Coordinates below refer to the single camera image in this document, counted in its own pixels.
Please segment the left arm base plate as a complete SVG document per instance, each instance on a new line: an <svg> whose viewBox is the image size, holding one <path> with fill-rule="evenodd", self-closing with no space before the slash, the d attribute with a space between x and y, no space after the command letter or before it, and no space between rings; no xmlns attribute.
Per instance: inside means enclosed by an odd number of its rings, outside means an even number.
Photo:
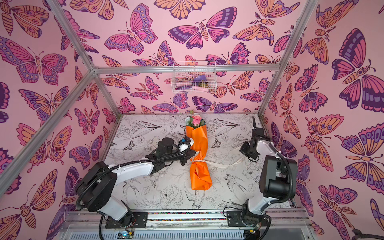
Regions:
<svg viewBox="0 0 384 240"><path fill-rule="evenodd" d="M148 212L128 212L121 220L108 217L106 229L144 229L148 222Z"/></svg>

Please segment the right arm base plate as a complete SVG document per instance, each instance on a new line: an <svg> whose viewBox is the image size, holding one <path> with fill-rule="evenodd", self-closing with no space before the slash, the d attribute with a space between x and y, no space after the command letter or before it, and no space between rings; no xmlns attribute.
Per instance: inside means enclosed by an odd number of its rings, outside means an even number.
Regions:
<svg viewBox="0 0 384 240"><path fill-rule="evenodd" d="M270 220L265 215L256 215L249 211L229 210L224 213L229 227L266 227Z"/></svg>

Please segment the white fake flower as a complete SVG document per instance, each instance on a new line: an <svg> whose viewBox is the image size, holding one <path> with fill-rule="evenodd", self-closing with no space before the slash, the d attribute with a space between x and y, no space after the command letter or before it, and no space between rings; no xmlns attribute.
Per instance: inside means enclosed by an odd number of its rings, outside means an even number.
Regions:
<svg viewBox="0 0 384 240"><path fill-rule="evenodd" d="M187 117L185 119L186 126L194 127L194 118L193 117Z"/></svg>

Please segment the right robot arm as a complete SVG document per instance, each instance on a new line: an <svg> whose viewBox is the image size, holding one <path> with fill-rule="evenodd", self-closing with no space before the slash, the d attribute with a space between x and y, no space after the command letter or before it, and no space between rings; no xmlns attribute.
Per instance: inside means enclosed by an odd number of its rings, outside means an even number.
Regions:
<svg viewBox="0 0 384 240"><path fill-rule="evenodd" d="M259 196L247 199L242 206L241 220L246 226L260 226L271 221L266 210L271 205L284 203L295 197L297 182L297 163L286 158L271 138L258 128L253 117L251 139L244 142L240 153L251 162L263 161L259 180Z"/></svg>

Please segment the orange wrapping paper sheet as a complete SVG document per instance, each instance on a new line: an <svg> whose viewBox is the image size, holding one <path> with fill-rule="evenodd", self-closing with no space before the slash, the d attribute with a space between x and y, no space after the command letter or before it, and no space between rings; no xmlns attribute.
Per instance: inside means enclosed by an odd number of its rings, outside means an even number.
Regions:
<svg viewBox="0 0 384 240"><path fill-rule="evenodd" d="M199 191L207 191L212 186L212 179L205 162L205 157L209 148L207 126L194 129L186 126L187 136L194 140L191 149L197 153L193 158L190 167L191 189Z"/></svg>

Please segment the white ribbon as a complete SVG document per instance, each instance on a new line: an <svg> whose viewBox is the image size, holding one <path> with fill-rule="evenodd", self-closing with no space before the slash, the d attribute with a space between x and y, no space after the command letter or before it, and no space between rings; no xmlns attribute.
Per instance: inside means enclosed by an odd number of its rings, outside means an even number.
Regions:
<svg viewBox="0 0 384 240"><path fill-rule="evenodd" d="M233 162L232 164L221 164L221 163L216 163L216 162L212 162L212 161L208 161L208 160L195 160L195 159L192 159L191 162L199 164L201 166L214 167L214 168L218 168L218 169L227 169L227 168L234 167L234 166L240 164L243 160L244 160L244 158L241 157L238 160L236 160L235 162Z"/></svg>

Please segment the pink fake rose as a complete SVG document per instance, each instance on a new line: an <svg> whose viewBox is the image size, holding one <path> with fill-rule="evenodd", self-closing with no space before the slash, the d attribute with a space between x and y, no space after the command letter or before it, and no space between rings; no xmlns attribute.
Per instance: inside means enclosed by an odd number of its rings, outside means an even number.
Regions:
<svg viewBox="0 0 384 240"><path fill-rule="evenodd" d="M199 113L191 112L191 124L194 129L202 127L206 124L205 120Z"/></svg>

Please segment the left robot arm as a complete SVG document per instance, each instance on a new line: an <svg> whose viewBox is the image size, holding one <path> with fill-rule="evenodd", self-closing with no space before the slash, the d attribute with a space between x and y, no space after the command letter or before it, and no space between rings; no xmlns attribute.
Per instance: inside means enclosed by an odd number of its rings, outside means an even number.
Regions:
<svg viewBox="0 0 384 240"><path fill-rule="evenodd" d="M113 196L114 188L136 177L157 173L173 162L184 166L197 153L192 149L193 145L194 140L189 137L184 137L178 144L171 138L163 138L154 151L140 160L120 165L95 164L77 185L76 209L97 212L118 226L129 226L134 214L127 204Z"/></svg>

